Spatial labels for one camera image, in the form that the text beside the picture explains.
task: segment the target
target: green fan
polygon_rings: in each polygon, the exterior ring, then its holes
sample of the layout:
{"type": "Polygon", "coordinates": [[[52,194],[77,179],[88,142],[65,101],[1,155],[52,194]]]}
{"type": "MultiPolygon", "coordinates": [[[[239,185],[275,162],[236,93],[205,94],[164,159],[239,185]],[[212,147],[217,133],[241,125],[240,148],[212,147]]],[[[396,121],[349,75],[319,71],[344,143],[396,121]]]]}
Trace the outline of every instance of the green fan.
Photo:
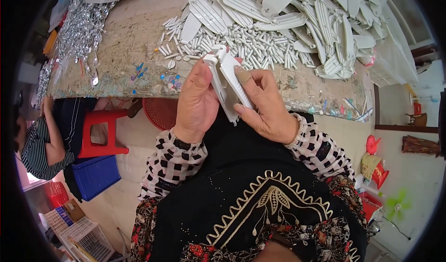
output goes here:
{"type": "Polygon", "coordinates": [[[412,203],[410,203],[410,201],[406,199],[406,195],[406,189],[402,188],[398,192],[398,197],[388,197],[386,199],[385,206],[388,220],[392,220],[395,214],[397,215],[397,219],[399,221],[404,219],[403,211],[412,207],[412,203]]]}

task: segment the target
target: worktable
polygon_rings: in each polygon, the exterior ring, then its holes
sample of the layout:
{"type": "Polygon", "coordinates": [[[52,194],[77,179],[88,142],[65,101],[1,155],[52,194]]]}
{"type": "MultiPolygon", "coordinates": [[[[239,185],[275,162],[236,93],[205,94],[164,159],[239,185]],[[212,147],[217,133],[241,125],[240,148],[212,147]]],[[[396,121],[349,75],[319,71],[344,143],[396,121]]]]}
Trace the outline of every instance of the worktable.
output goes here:
{"type": "MultiPolygon", "coordinates": [[[[195,61],[175,61],[175,68],[168,69],[169,60],[155,52],[155,48],[160,46],[159,39],[164,31],[162,24],[172,17],[181,16],[181,5],[185,1],[120,0],[105,21],[107,34],[103,34],[103,41],[98,46],[96,69],[99,83],[92,87],[91,78],[85,73],[82,63],[73,59],[58,79],[54,77],[53,69],[47,93],[54,98],[178,98],[180,89],[172,87],[168,79],[179,75],[177,83],[184,82],[195,61]],[[144,74],[131,81],[131,76],[141,65],[144,74]]],[[[175,48],[173,40],[170,48],[175,48]]],[[[90,67],[92,54],[88,58],[90,67]]],[[[358,60],[354,65],[356,74],[342,80],[323,79],[300,62],[296,66],[297,69],[285,70],[276,64],[274,71],[277,86],[289,109],[356,120],[362,110],[372,108],[368,71],[358,60]],[[350,108],[347,100],[359,112],[350,108]]]]}

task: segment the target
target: striped shirt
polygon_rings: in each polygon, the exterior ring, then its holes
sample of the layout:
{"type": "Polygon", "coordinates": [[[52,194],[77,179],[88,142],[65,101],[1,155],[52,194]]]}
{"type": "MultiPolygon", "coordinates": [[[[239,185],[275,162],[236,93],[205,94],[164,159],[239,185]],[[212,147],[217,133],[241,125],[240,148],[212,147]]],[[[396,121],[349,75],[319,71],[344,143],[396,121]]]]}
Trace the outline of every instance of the striped shirt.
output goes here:
{"type": "Polygon", "coordinates": [[[75,160],[75,155],[65,151],[65,158],[62,161],[49,166],[45,143],[50,143],[48,125],[44,117],[38,117],[26,131],[21,158],[26,170],[34,177],[51,180],[75,160]]]}

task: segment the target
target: black and white checkered sleeve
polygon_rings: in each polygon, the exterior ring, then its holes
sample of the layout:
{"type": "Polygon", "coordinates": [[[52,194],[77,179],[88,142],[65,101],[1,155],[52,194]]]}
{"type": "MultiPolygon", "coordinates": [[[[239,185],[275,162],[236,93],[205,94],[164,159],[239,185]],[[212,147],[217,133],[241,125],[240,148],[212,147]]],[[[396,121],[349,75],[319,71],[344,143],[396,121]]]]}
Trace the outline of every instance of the black and white checkered sleeve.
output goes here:
{"type": "Polygon", "coordinates": [[[138,200],[166,196],[182,181],[200,170],[207,150],[204,143],[188,144],[177,139],[171,130],[161,132],[157,150],[147,159],[147,171],[141,182],[138,200]]]}
{"type": "Polygon", "coordinates": [[[291,151],[294,159],[302,161],[319,180],[341,174],[354,181],[351,160],[346,158],[344,149],[338,147],[326,133],[318,131],[316,123],[307,123],[304,117],[296,113],[292,115],[299,121],[299,133],[285,147],[291,151]]]}

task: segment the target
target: wooden chair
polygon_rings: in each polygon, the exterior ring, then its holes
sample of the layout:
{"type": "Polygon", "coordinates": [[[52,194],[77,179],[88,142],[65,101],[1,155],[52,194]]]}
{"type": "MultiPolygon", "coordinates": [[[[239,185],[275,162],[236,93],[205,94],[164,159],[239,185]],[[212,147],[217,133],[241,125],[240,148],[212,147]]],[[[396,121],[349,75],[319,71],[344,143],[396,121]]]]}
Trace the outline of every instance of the wooden chair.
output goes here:
{"type": "Polygon", "coordinates": [[[410,115],[406,114],[410,117],[410,123],[408,125],[410,126],[426,126],[427,124],[427,114],[422,113],[419,115],[410,115]]]}

